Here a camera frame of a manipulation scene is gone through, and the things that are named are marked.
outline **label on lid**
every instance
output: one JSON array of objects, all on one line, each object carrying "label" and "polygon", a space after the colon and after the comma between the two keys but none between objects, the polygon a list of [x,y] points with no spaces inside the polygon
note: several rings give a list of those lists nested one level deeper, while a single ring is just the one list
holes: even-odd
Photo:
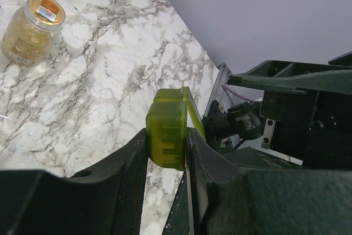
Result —
[{"label": "label on lid", "polygon": [[56,15],[59,11],[60,8],[50,0],[43,0],[37,8],[37,13],[50,21],[55,21]]}]

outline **barcode sticker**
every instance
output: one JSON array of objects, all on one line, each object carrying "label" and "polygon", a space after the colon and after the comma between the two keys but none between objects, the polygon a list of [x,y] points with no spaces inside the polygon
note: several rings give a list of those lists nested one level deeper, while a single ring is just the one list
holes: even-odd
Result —
[{"label": "barcode sticker", "polygon": [[13,53],[12,51],[9,52],[9,56],[13,58],[15,61],[20,63],[30,63],[31,60],[18,56],[17,54]]},{"label": "barcode sticker", "polygon": [[47,18],[50,21],[54,21],[56,18],[56,14],[54,14],[49,9],[47,9],[43,6],[38,7],[37,13],[41,14],[44,18]]}]

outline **jar label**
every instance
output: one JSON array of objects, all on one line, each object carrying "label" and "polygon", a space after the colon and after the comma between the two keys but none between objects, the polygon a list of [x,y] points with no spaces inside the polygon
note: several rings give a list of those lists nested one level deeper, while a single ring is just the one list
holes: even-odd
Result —
[{"label": "jar label", "polygon": [[13,51],[9,52],[9,56],[11,58],[13,58],[16,62],[20,62],[20,63],[30,63],[31,60],[23,58],[21,56],[18,56],[17,54],[14,54]]},{"label": "jar label", "polygon": [[37,13],[50,21],[55,21],[56,15],[59,11],[60,8],[50,0],[43,0],[37,8]]},{"label": "jar label", "polygon": [[29,44],[20,37],[17,38],[14,46],[9,52],[9,56],[20,63],[30,63],[46,55],[44,47],[37,47]]}]

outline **glass jar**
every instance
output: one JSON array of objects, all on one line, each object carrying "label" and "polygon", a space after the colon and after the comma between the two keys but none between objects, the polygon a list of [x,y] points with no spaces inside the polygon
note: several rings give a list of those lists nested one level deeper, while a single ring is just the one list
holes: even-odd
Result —
[{"label": "glass jar", "polygon": [[56,42],[66,19],[62,6],[55,0],[27,0],[12,16],[0,47],[12,62],[39,64]]}]

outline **hole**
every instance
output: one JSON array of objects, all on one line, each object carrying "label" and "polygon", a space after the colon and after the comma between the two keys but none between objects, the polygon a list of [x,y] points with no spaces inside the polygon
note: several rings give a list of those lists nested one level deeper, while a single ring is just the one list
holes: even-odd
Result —
[{"label": "hole", "polygon": [[93,173],[92,171],[83,170],[83,171],[75,173],[72,177],[74,177],[74,178],[86,177],[86,176],[90,176],[92,173]]},{"label": "hole", "polygon": [[273,67],[271,68],[270,72],[271,72],[271,75],[276,75],[278,72],[278,69],[276,67]]}]

